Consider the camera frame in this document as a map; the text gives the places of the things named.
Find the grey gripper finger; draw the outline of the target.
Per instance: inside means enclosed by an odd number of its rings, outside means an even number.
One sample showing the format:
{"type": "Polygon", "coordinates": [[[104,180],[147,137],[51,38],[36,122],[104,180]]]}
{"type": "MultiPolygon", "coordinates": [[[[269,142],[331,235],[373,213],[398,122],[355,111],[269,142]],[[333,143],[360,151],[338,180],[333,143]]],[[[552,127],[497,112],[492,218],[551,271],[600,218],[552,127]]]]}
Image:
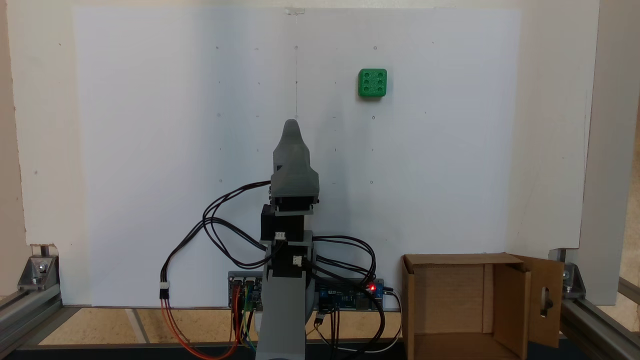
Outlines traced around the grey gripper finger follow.
{"type": "Polygon", "coordinates": [[[278,145],[272,153],[273,174],[270,193],[274,198],[317,198],[319,174],[311,167],[310,150],[295,119],[285,122],[278,145]]]}

